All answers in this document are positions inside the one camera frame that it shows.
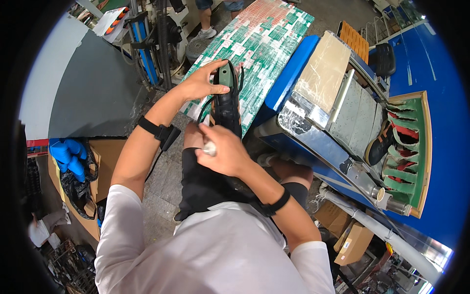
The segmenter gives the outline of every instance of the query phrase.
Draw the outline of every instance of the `label sticker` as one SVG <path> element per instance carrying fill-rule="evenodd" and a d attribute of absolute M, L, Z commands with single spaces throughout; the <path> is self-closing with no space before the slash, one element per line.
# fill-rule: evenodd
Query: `label sticker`
<path fill-rule="evenodd" d="M 349 245 L 353 242 L 353 240 L 351 238 L 347 238 L 343 247 L 341 247 L 341 250 L 339 251 L 341 254 L 343 254 L 344 252 L 346 252 L 346 250 L 348 249 Z"/>

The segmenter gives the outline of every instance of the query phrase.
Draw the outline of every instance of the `hand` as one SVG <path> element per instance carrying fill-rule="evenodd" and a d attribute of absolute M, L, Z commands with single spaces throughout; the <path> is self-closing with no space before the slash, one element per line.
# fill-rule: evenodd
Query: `hand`
<path fill-rule="evenodd" d="M 181 82 L 175 89 L 182 92 L 185 101 L 202 99 L 211 94 L 225 94 L 230 88 L 224 85 L 213 85 L 209 82 L 209 77 L 215 74 L 215 71 L 227 64 L 227 60 L 217 59 L 209 62 L 192 73 L 186 80 Z"/>
<path fill-rule="evenodd" d="M 222 126 L 208 127 L 204 124 L 199 124 L 199 128 L 216 147 L 214 157 L 205 154 L 202 149 L 196 149 L 197 162 L 200 165 L 220 174 L 240 177 L 253 163 L 240 138 L 230 130 Z"/>

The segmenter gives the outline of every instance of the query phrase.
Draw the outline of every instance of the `wooden frame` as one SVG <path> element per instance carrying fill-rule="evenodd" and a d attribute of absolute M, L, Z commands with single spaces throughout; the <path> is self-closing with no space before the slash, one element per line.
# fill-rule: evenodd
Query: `wooden frame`
<path fill-rule="evenodd" d="M 423 117 L 424 117 L 424 130 L 426 140 L 426 154 L 424 161 L 424 175 L 423 175 L 423 189 L 419 198 L 418 208 L 413 207 L 411 209 L 411 215 L 416 218 L 421 218 L 424 210 L 424 204 L 426 203 L 426 196 L 428 195 L 429 180 L 431 178 L 431 164 L 432 164 L 432 127 L 431 127 L 431 114 L 429 111 L 428 104 L 428 93 L 426 91 L 414 92 L 409 94 L 403 94 L 399 96 L 390 97 L 388 99 L 389 103 L 399 102 L 408 99 L 421 99 L 421 106 L 423 107 Z"/>

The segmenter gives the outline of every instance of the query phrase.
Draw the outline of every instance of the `black plastic bag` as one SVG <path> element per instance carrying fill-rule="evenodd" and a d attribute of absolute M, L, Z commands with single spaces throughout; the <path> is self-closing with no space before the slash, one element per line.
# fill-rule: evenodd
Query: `black plastic bag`
<path fill-rule="evenodd" d="M 80 141 L 86 149 L 86 159 L 78 159 L 85 168 L 85 181 L 80 182 L 77 180 L 73 173 L 68 169 L 65 173 L 60 172 L 60 183 L 64 193 L 69 197 L 70 203 L 78 214 L 84 219 L 94 220 L 96 217 L 96 204 L 91 195 L 90 183 L 96 181 L 98 178 L 98 165 L 96 164 L 90 145 L 88 145 L 88 141 L 79 139 L 75 140 Z M 90 165 L 95 166 L 93 174 L 90 171 Z M 85 212 L 85 205 L 89 201 L 94 205 L 93 216 L 89 216 Z"/>

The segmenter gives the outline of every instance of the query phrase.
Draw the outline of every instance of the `white t-shirt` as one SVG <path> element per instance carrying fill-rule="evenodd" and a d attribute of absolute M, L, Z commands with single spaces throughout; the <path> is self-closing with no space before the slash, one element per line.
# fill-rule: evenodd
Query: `white t-shirt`
<path fill-rule="evenodd" d="M 291 254 L 272 221 L 250 205 L 224 202 L 184 220 L 174 236 L 145 248 L 142 203 L 113 185 L 96 252 L 103 293 L 334 293 L 326 245 Z"/>
<path fill-rule="evenodd" d="M 42 242 L 49 238 L 49 231 L 47 231 L 46 225 L 42 220 L 38 220 L 38 226 L 36 227 L 34 223 L 30 223 L 28 226 L 28 235 L 30 236 L 31 241 L 36 245 L 36 247 L 41 247 Z"/>

